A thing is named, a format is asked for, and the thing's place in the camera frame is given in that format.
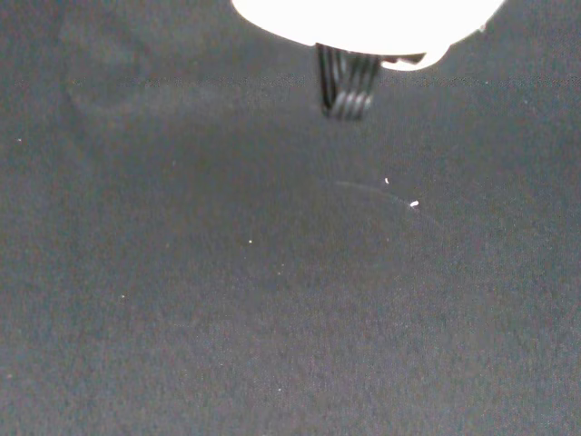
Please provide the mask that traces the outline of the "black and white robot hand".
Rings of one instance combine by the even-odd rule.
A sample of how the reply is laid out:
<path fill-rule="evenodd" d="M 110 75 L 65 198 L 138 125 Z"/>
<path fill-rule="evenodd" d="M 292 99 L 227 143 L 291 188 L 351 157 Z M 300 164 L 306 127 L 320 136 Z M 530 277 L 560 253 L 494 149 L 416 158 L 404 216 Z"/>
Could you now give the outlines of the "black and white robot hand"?
<path fill-rule="evenodd" d="M 331 119 L 359 120 L 380 69 L 411 73 L 483 31 L 503 0 L 237 0 L 247 22 L 317 50 L 321 102 Z"/>

